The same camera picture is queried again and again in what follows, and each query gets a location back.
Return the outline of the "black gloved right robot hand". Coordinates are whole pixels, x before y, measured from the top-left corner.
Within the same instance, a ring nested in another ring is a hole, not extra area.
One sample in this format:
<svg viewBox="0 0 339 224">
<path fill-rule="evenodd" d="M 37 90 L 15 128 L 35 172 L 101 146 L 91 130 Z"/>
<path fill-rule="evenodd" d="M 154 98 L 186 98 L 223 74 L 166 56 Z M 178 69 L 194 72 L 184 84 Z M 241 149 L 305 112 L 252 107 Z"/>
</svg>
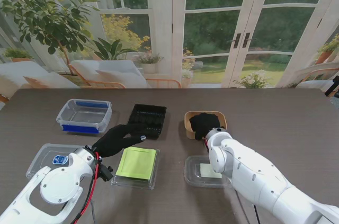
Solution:
<svg viewBox="0 0 339 224">
<path fill-rule="evenodd" d="M 189 119 L 191 128 L 195 132 L 195 140 L 206 137 L 210 130 L 220 128 L 220 122 L 215 114 L 200 113 Z"/>
</svg>

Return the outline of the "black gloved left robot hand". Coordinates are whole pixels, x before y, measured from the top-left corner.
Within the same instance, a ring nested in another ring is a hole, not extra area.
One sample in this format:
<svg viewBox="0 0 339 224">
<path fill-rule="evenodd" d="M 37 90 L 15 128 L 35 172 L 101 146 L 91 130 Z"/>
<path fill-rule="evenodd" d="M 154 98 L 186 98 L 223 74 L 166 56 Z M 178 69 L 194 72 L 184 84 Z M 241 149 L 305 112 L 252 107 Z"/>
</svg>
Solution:
<svg viewBox="0 0 339 224">
<path fill-rule="evenodd" d="M 102 158 L 111 157 L 121 150 L 139 144 L 146 139 L 141 132 L 144 124 L 119 124 L 103 135 L 93 146 L 92 150 Z"/>
</svg>

